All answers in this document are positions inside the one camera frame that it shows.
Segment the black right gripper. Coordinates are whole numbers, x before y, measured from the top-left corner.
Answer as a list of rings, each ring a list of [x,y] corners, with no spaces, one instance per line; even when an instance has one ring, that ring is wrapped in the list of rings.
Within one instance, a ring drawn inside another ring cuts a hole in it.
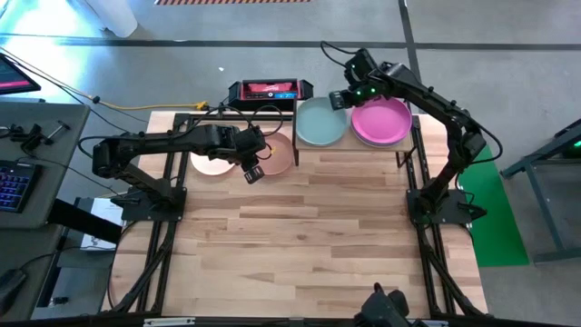
[[[379,68],[366,48],[360,48],[345,63],[347,90],[329,93],[334,111],[349,109],[354,101],[368,101],[387,96],[387,86],[379,76]]]

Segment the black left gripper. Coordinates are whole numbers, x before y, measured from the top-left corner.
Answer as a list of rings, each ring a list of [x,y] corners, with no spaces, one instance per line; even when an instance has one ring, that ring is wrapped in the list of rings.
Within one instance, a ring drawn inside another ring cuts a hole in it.
[[[266,144],[264,134],[259,126],[249,127],[234,135],[236,158],[244,172],[244,179],[248,184],[258,182],[264,171],[258,165],[257,153],[261,151],[261,159],[269,160],[276,152],[276,147]]]

